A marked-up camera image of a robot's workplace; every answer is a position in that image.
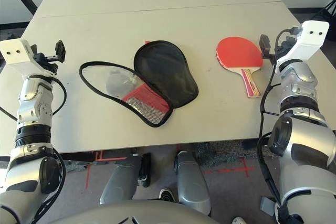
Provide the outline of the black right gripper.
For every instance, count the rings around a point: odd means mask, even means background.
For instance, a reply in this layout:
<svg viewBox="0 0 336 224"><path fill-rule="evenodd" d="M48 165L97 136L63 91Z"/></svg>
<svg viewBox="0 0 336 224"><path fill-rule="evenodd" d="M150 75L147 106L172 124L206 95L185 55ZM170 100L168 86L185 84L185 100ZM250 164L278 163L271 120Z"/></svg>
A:
<svg viewBox="0 0 336 224"><path fill-rule="evenodd" d="M274 56L271 60L271 63L274 64L275 61L281 57L284 57L289 50L295 45L297 39L294 37L287 36L286 40L284 40L281 45L277 46L276 56ZM270 40L267 35L261 34L259 39L259 47L261 50L263 59L270 59Z"/></svg>

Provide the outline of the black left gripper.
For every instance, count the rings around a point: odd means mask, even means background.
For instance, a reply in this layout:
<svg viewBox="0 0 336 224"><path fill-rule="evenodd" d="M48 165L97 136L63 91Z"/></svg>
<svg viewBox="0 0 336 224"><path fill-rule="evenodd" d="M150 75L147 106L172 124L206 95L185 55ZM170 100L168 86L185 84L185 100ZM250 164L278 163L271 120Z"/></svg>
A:
<svg viewBox="0 0 336 224"><path fill-rule="evenodd" d="M65 61L65 45L62 40L59 40L55 45L54 56L46 57L43 53L37 52L37 45L31 45L32 52L34 54L33 59L45 70L48 70L52 74L56 75L58 65L54 61L63 63Z"/></svg>

